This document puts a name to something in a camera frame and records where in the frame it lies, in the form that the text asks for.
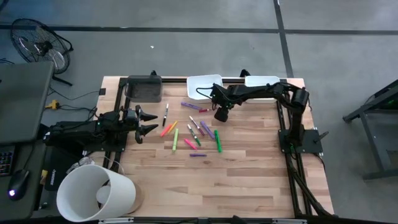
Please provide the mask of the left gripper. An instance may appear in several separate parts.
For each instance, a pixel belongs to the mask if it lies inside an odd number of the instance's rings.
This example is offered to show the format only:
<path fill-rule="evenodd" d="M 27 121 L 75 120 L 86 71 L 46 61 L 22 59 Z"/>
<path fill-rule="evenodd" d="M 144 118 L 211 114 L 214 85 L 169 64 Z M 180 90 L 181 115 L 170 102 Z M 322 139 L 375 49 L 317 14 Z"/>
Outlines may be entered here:
<path fill-rule="evenodd" d="M 146 136 L 153 129 L 157 128 L 158 124 L 141 125 L 141 121 L 151 121 L 158 118 L 157 115 L 145 113 L 140 105 L 135 109 L 124 109 L 123 119 L 121 120 L 121 131 L 130 132 L 135 131 L 135 140 L 138 144 L 142 144 L 142 137 Z"/>

